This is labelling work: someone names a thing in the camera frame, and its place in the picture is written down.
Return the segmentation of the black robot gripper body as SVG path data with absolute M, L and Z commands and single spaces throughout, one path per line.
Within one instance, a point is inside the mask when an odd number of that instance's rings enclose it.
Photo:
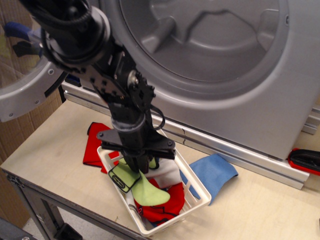
M 111 123 L 113 129 L 97 134 L 102 148 L 132 157 L 152 155 L 170 160 L 175 158 L 175 142 L 158 133 L 165 120 L 158 127 L 153 127 L 146 117 L 112 117 Z

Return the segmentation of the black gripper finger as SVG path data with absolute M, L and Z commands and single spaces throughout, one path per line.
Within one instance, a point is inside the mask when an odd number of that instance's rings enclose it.
M 153 156 L 147 151 L 143 150 L 141 156 L 138 157 L 138 168 L 143 173 L 146 174 L 149 172 L 150 161 L 152 161 Z
M 124 158 L 126 164 L 130 167 L 130 169 L 133 172 L 138 173 L 140 169 L 139 169 L 139 165 L 137 162 L 137 157 L 133 153 L 130 153 L 126 150 L 122 151 L 122 155 L 123 155 L 123 158 Z

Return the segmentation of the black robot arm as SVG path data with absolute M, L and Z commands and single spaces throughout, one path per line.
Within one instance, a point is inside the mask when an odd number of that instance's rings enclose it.
M 41 27 L 47 59 L 90 82 L 107 103 L 113 130 L 98 133 L 102 148 L 121 152 L 137 173 L 147 173 L 152 159 L 174 159 L 174 141 L 153 126 L 154 87 L 115 41 L 106 15 L 86 0 L 24 0 L 22 5 Z

